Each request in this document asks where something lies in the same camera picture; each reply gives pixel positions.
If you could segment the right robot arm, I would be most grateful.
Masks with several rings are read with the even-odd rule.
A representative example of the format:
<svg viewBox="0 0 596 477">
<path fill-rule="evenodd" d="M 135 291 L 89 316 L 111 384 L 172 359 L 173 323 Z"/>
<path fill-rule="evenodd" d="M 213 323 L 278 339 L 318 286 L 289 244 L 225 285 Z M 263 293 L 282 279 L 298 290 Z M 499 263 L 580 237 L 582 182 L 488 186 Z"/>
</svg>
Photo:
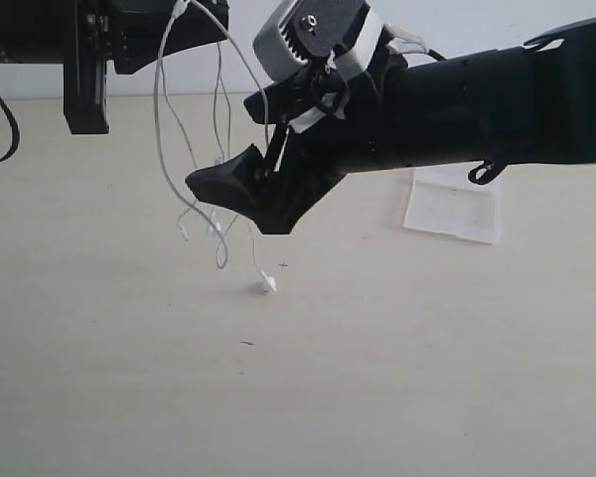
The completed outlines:
<svg viewBox="0 0 596 477">
<path fill-rule="evenodd" d="M 288 235 L 351 174 L 467 163 L 485 186 L 508 167 L 596 164 L 596 18 L 525 44 L 411 66 L 382 30 L 361 72 L 310 65 L 245 101 L 274 132 L 190 173 L 199 201 Z"/>
</svg>

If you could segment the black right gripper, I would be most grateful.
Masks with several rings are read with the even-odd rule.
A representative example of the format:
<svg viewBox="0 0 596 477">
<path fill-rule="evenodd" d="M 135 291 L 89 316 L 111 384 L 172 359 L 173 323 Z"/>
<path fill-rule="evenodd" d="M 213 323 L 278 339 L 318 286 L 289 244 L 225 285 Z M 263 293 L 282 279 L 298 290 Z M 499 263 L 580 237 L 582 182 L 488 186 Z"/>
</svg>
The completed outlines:
<svg viewBox="0 0 596 477">
<path fill-rule="evenodd" d="M 394 129 L 391 80 L 407 71 L 401 56 L 374 59 L 353 79 L 335 67 L 309 67 L 248 96 L 257 124 L 276 124 L 283 140 L 265 154 L 250 144 L 237 156 L 191 172 L 186 186 L 200 202 L 251 219 L 263 234 L 289 234 L 350 174 L 403 169 Z"/>
</svg>

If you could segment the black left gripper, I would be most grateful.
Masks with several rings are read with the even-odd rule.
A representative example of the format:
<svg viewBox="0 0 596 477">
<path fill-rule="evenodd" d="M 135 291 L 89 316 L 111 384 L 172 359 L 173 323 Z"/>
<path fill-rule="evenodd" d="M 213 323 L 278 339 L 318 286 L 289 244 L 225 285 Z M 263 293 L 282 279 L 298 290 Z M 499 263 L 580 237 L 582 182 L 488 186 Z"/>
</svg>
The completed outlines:
<svg viewBox="0 0 596 477">
<path fill-rule="evenodd" d="M 104 31 L 111 5 L 111 52 Z M 164 54 L 221 42 L 228 3 L 189 5 L 171 28 Z M 157 60 L 173 1 L 0 1 L 0 64 L 59 65 L 63 113 L 72 134 L 106 134 L 106 62 L 133 75 Z"/>
</svg>

